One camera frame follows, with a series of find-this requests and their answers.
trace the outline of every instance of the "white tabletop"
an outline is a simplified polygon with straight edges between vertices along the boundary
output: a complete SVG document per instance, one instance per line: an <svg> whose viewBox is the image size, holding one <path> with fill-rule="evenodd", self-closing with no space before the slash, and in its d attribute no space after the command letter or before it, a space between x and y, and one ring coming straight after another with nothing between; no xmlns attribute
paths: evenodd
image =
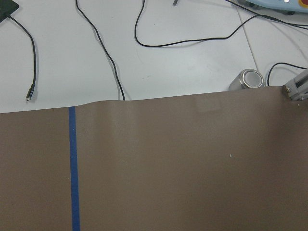
<svg viewBox="0 0 308 231"><path fill-rule="evenodd" d="M33 73L31 43L21 28L6 19L0 23L0 112L119 99L111 66L74 0L15 1L20 8L12 16L36 42L37 87L31 102L26 103ZM141 3L79 0L116 62L127 100L224 91L242 70L256 69L254 58L263 74L275 62L307 63L306 34L262 19L248 24L246 34L240 29L229 40L159 49L142 47L133 36ZM241 23L237 9L223 0L179 0L176 7L172 3L146 0L138 27L143 43L227 36ZM241 18L249 16L239 13ZM307 16L292 18L301 22ZM257 26L263 26L264 31L258 33ZM273 83L279 84L274 79L281 71L290 75L296 72L279 68L273 73Z"/></svg>

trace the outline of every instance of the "cable connector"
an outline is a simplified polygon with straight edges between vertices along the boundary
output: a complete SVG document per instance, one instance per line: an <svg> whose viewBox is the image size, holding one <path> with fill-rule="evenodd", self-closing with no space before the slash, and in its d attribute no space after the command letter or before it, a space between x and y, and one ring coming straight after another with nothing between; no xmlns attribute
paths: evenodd
<svg viewBox="0 0 308 231"><path fill-rule="evenodd" d="M32 95L33 95L33 92L34 92L34 84L31 85L29 91L28 91L28 94L26 96L26 102L30 102L31 98L32 98Z"/></svg>

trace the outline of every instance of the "brown paper sheet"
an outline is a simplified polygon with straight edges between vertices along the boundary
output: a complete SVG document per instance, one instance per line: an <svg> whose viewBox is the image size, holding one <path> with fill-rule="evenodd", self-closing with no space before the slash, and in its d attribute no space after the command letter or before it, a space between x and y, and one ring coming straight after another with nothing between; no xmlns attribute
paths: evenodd
<svg viewBox="0 0 308 231"><path fill-rule="evenodd" d="M78 106L81 230L306 231L307 118L283 88ZM71 230L67 109L0 138L0 230Z"/></svg>

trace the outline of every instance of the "emergency stop button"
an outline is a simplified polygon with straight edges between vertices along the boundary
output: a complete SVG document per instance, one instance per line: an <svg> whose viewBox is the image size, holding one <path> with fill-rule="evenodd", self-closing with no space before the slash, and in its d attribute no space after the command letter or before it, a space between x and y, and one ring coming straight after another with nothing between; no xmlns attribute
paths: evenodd
<svg viewBox="0 0 308 231"><path fill-rule="evenodd" d="M299 0L299 5L308 8L308 0Z"/></svg>

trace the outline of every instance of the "blue line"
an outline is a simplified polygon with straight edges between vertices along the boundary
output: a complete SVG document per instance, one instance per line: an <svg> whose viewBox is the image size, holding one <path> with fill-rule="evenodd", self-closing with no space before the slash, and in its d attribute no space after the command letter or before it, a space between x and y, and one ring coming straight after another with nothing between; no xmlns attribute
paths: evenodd
<svg viewBox="0 0 308 231"><path fill-rule="evenodd" d="M72 225L73 225L73 231L80 231L75 107L69 107L68 114L69 114L69 147L71 154L70 159L71 159Z"/></svg>

